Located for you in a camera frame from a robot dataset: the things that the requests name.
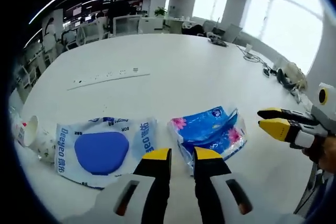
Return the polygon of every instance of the human hand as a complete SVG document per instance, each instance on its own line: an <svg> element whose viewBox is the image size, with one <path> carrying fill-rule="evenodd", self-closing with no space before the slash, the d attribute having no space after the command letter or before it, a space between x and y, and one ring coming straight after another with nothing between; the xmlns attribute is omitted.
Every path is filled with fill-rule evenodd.
<svg viewBox="0 0 336 224"><path fill-rule="evenodd" d="M303 149L302 153L306 156L307 149ZM323 155L319 159L319 166L322 170L336 174L336 137L327 137L323 144Z"/></svg>

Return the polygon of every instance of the white paper cup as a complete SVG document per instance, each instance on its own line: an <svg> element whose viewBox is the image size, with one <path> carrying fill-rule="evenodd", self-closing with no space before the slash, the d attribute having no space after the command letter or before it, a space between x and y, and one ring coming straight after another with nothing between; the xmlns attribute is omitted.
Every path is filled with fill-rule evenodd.
<svg viewBox="0 0 336 224"><path fill-rule="evenodd" d="M245 48L245 52L250 52L251 49L252 49L252 45L247 44L247 45L246 45L246 48Z"/></svg>
<svg viewBox="0 0 336 224"><path fill-rule="evenodd" d="M33 150L41 160L53 163L55 158L55 138L51 136L33 115L25 127L24 146Z"/></svg>

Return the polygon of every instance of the power strip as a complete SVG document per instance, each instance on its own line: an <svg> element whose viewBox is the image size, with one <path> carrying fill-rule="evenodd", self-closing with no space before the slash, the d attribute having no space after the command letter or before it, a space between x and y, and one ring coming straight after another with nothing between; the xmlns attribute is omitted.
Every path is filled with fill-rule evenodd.
<svg viewBox="0 0 336 224"><path fill-rule="evenodd" d="M92 77L77 79L74 80L68 87L67 90L72 90L88 85L93 85L96 83L101 83L105 81L125 79L136 76L148 76L150 75L149 71L145 71L139 68L131 68L131 69L121 69L118 71L110 71L107 73L100 73Z"/></svg>

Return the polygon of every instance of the white table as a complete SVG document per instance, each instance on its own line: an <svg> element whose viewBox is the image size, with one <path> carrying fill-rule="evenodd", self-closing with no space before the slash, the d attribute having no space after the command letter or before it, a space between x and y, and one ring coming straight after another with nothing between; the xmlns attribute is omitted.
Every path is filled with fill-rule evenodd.
<svg viewBox="0 0 336 224"><path fill-rule="evenodd" d="M151 74L66 90L79 76L130 67L144 67ZM155 116L159 147L173 149L165 223L202 223L193 178L186 172L166 123L171 118L233 104L245 119L248 142L227 161L229 168L261 187L262 196L280 212L293 212L312 163L299 150L260 129L257 111L271 106L303 111L303 107L276 78L266 78L262 69L261 64L244 60L235 45L215 46L203 37L147 34L100 40L60 55L33 87L22 116L27 121L37 115L52 133L57 122ZM81 214L93 206L99 191L56 175L30 150L18 145L17 150L33 189L57 219Z"/></svg>

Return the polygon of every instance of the black cable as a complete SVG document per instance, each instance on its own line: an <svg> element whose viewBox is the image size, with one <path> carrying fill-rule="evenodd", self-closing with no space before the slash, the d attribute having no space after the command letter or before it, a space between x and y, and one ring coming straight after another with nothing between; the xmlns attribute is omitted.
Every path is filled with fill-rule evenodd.
<svg viewBox="0 0 336 224"><path fill-rule="evenodd" d="M324 182L324 179L323 179L323 174L324 174L324 171L322 171L321 169L318 169L316 172L315 172L315 185L314 187L312 188L312 192L310 193L310 195L305 199L305 201L301 204L301 206L298 206L297 209L294 211L294 214L296 215L300 210L301 208L307 203L307 201L309 200L309 198L313 195L313 193L318 190L320 188L320 185L323 184Z"/></svg>
<svg viewBox="0 0 336 224"><path fill-rule="evenodd" d="M243 53L244 55L244 59L253 63L261 63L264 65L264 67L266 67L268 70L270 70L271 68L267 65L266 62L264 62L259 56L256 55L252 55L250 54L250 56L246 56L246 54L248 54L247 52L243 51L240 47L238 47L238 45L236 45L236 47Z"/></svg>
<svg viewBox="0 0 336 224"><path fill-rule="evenodd" d="M307 197L307 199L301 204L300 207L298 207L295 211L294 211L294 214L296 215L300 210L301 208L307 203L308 199L310 199L310 197L313 195L313 193L315 192L316 190L312 191L310 193L310 195Z"/></svg>

